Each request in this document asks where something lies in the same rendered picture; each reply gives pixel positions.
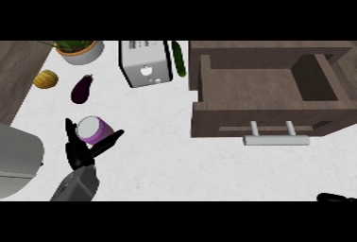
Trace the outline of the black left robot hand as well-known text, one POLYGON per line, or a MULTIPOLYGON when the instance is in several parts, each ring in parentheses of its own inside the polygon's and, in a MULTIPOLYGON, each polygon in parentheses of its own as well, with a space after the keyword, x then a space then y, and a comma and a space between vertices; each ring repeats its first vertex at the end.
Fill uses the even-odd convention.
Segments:
POLYGON ((116 145, 120 136, 124 134, 124 130, 119 130, 92 147, 89 147, 76 133, 76 128, 77 124, 71 121, 70 118, 67 118, 65 132, 68 142, 65 144, 65 154, 68 164, 74 170, 83 166, 95 165, 95 158, 116 145))

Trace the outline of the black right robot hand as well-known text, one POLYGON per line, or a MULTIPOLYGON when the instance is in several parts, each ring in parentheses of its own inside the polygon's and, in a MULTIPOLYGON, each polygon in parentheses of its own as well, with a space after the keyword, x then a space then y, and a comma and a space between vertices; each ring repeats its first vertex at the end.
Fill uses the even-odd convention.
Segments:
POLYGON ((330 193, 321 193, 318 195, 318 201, 357 201, 356 198, 347 198, 346 196, 330 194, 330 193))

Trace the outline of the purple can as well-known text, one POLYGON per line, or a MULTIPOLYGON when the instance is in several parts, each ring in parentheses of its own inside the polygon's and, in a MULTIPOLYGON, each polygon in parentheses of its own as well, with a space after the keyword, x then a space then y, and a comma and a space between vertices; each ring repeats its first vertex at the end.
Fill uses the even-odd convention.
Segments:
POLYGON ((88 144, 95 145, 110 135, 113 135, 114 129, 108 123, 98 116, 88 116, 77 125, 77 136, 88 144))

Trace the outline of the brown wooden drawer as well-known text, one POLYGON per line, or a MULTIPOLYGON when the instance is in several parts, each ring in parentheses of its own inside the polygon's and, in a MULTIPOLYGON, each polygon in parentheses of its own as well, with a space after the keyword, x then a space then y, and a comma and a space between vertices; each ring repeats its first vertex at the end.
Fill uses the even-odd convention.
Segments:
POLYGON ((244 137, 254 131, 325 136, 357 125, 357 101, 327 57, 304 55, 288 69, 216 69, 200 60, 198 101, 192 103, 194 137, 244 137))

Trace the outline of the pale grey rounded appliance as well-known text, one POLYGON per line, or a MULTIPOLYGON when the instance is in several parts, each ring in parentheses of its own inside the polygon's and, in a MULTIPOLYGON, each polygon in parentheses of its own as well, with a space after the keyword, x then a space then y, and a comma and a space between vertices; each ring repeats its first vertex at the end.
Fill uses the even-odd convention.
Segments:
POLYGON ((39 137, 0 123, 0 199, 12 196, 37 176, 43 154, 39 137))

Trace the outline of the dark purple eggplant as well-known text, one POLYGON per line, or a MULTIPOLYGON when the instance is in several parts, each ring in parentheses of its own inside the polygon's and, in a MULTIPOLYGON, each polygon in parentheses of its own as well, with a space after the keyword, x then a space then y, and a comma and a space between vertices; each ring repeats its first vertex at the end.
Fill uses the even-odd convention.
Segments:
POLYGON ((76 104, 85 104, 91 98, 92 75, 85 75, 71 91, 71 101, 76 104))

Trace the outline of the small orange pumpkin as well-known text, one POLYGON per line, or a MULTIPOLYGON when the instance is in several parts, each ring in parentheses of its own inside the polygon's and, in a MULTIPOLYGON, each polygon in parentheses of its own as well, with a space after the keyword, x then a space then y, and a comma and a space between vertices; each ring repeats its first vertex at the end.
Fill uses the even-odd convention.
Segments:
POLYGON ((49 89, 57 86, 60 77, 51 70, 43 70, 34 78, 34 84, 40 89, 49 89))

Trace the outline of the brown wooden panel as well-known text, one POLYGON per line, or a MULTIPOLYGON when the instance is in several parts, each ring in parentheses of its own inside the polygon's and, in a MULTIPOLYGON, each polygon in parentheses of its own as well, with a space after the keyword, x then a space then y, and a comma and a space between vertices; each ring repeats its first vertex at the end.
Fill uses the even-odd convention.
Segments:
POLYGON ((14 122, 52 47, 36 41, 0 41, 0 123, 14 122))

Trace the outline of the white toaster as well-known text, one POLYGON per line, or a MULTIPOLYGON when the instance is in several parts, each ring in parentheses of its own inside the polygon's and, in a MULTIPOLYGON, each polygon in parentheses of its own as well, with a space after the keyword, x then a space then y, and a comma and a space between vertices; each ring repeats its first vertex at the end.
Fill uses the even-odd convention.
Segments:
POLYGON ((120 41, 119 66, 132 88, 172 82, 167 41, 120 41))

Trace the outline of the potted plant in white pot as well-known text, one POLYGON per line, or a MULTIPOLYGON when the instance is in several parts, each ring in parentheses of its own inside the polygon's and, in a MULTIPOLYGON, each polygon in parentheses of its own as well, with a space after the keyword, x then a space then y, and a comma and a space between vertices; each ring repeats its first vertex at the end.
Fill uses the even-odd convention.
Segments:
POLYGON ((105 49, 102 41, 55 41, 52 43, 42 41, 42 43, 57 49, 64 60, 73 65, 92 63, 105 49))

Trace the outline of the green cucumber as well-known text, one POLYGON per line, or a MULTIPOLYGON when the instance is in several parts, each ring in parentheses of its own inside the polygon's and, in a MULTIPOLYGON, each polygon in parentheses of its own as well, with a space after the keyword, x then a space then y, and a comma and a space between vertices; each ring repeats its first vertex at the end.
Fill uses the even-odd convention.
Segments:
POLYGON ((188 74, 186 64, 183 59, 182 46, 176 41, 172 41, 173 58, 176 64, 178 75, 183 78, 188 74))

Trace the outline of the brown wooden cabinet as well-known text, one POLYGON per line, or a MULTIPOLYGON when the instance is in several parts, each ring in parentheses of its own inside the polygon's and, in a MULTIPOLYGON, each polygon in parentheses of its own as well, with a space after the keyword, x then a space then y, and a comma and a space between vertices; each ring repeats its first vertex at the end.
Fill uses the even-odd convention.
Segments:
POLYGON ((198 90, 203 56, 216 69, 288 69, 304 56, 322 56, 332 65, 353 48, 350 41, 189 41, 189 82, 198 90))

